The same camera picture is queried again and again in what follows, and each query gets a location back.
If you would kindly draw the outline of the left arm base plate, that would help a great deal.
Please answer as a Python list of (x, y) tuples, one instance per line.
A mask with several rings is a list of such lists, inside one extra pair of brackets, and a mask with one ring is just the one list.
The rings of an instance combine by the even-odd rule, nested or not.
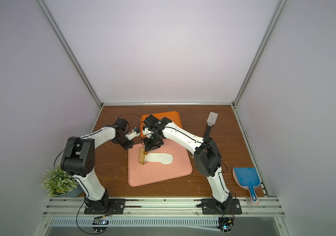
[(84, 214), (118, 215), (123, 214), (126, 199), (86, 200)]

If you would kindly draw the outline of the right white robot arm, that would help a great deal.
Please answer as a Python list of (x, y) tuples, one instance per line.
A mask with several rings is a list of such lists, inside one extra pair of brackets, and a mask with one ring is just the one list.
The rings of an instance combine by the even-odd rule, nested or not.
[(196, 136), (172, 120), (147, 116), (143, 123), (143, 144), (145, 152), (159, 149), (168, 139), (186, 148), (194, 157), (196, 169), (207, 178), (214, 204), (226, 210), (231, 207), (232, 194), (226, 186), (222, 171), (222, 156), (211, 137)]

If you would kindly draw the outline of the pink silicone mat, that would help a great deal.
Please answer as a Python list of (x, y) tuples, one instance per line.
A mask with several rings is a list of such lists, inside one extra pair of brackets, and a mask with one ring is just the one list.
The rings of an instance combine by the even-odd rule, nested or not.
[(173, 155), (173, 163), (169, 165), (155, 162), (139, 164), (141, 147), (143, 145), (139, 144), (128, 150), (128, 182), (132, 187), (187, 176), (193, 171), (187, 149), (172, 140), (166, 139), (161, 148), (151, 151)]

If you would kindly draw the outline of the white dough lump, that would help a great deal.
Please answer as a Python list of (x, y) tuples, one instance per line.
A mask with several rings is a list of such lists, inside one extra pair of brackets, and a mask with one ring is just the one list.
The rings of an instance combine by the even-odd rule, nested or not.
[(145, 156), (146, 162), (161, 163), (163, 165), (172, 164), (173, 160), (174, 156), (169, 153), (150, 152), (148, 155)]

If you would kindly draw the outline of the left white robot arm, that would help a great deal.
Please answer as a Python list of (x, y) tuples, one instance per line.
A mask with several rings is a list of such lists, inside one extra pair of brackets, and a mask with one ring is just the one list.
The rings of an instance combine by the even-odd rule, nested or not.
[(90, 212), (105, 212), (111, 203), (107, 190), (95, 173), (95, 149), (111, 141), (124, 150), (133, 147), (139, 128), (128, 129), (128, 121), (117, 118), (115, 123), (81, 137), (70, 137), (63, 151), (60, 168), (78, 182), (85, 193), (85, 205)]

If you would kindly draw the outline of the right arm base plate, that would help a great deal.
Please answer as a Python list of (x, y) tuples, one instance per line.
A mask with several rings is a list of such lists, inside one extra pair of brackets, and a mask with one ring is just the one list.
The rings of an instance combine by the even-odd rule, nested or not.
[(215, 199), (201, 199), (196, 207), (201, 208), (202, 214), (204, 215), (242, 214), (239, 199), (228, 199), (224, 203), (218, 202)]

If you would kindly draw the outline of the wooden rolling pin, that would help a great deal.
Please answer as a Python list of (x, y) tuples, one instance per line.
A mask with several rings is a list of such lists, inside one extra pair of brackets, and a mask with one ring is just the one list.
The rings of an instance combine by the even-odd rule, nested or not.
[(146, 158), (149, 152), (145, 151), (145, 147), (139, 149), (139, 164), (144, 165), (146, 163)]

